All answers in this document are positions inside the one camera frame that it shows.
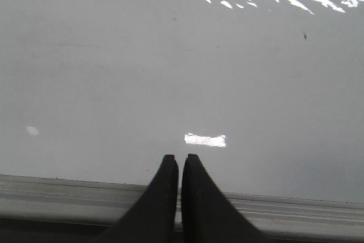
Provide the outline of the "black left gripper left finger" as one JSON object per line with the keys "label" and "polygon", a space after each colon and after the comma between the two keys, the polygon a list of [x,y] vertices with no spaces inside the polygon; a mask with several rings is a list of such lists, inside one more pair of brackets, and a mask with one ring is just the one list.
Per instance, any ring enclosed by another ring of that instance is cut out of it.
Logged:
{"label": "black left gripper left finger", "polygon": [[175,157],[163,157],[137,202],[94,242],[172,242],[179,169]]}

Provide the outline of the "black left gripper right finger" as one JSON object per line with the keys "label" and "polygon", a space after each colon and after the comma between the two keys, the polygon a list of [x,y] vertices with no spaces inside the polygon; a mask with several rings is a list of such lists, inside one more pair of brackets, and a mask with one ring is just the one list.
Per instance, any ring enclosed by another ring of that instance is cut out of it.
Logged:
{"label": "black left gripper right finger", "polygon": [[181,214],[185,242],[270,242],[222,194],[196,154],[185,160]]}

